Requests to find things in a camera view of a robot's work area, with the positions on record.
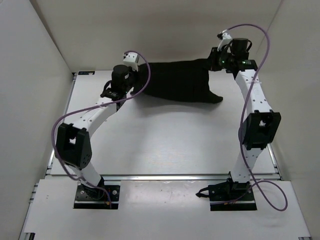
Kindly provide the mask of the black pleated skirt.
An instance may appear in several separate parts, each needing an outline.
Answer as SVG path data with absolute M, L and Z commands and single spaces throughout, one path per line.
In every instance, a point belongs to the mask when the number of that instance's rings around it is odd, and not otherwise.
M 205 58 L 150 62 L 150 80 L 143 93 L 165 100 L 218 104 L 222 96 L 211 92 L 209 86 L 209 61 Z

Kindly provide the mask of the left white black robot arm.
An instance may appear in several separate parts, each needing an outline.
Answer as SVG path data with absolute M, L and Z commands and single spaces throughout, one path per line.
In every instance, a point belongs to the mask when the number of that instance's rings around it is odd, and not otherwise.
M 138 81 L 138 66 L 116 65 L 111 79 L 104 85 L 95 105 L 71 123 L 61 123 L 57 129 L 56 157 L 63 167 L 69 167 L 93 200 L 109 198 L 103 177 L 95 170 L 91 137 L 95 131 L 125 103 L 128 92 Z

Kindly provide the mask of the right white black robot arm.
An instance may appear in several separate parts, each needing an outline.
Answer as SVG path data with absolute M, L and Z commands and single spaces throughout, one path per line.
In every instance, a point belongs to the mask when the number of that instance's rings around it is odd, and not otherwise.
M 225 182 L 209 185 L 196 193 L 212 204 L 254 204 L 252 169 L 259 155 L 270 144 L 278 130 L 281 114 L 269 105 L 258 78 L 258 67 L 249 59 L 252 42 L 247 38 L 219 36 L 218 47 L 212 49 L 212 71 L 231 73 L 239 86 L 244 106 L 238 130 L 240 153 Z

